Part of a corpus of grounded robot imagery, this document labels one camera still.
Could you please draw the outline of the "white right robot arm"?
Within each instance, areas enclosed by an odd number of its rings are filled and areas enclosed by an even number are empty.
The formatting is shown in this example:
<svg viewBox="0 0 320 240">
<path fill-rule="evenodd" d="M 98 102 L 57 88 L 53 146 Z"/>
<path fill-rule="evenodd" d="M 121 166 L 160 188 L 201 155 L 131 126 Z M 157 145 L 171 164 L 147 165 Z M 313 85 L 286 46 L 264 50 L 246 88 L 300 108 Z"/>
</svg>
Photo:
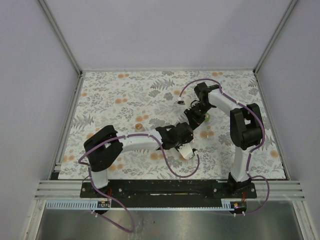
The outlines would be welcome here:
<svg viewBox="0 0 320 240">
<path fill-rule="evenodd" d="M 195 130 L 205 121 L 211 108 L 218 108 L 229 116 L 230 138 L 235 145 L 233 166 L 228 175 L 228 194 L 239 198 L 251 183 L 249 168 L 253 152 L 265 141 L 265 128 L 260 107 L 256 103 L 244 105 L 223 92 L 220 83 L 208 86 L 206 79 L 198 79 L 194 92 L 198 102 L 184 111 L 190 127 Z"/>
</svg>

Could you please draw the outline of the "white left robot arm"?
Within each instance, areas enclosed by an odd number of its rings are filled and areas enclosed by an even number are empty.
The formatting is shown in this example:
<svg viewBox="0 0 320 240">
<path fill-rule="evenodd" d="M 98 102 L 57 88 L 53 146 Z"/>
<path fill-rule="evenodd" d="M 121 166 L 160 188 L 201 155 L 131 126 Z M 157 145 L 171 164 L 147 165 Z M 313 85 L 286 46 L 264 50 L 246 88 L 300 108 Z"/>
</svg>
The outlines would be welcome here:
<svg viewBox="0 0 320 240">
<path fill-rule="evenodd" d="M 194 156 L 190 146 L 193 139 L 194 131 L 186 122 L 131 134 L 121 134 L 113 125 L 103 127 L 83 144 L 93 181 L 91 192 L 98 198 L 107 195 L 108 168 L 121 153 L 176 149 L 184 159 L 189 160 Z"/>
</svg>

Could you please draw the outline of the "green bottle cap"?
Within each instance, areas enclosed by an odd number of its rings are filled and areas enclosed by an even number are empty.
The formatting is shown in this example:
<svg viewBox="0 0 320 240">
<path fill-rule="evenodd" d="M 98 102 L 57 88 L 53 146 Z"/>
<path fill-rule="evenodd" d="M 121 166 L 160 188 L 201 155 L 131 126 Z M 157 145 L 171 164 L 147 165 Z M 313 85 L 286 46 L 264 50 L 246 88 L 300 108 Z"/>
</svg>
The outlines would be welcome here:
<svg viewBox="0 0 320 240">
<path fill-rule="evenodd" d="M 211 118 L 211 115 L 209 113 L 206 113 L 204 116 L 204 122 L 208 122 Z"/>
</svg>

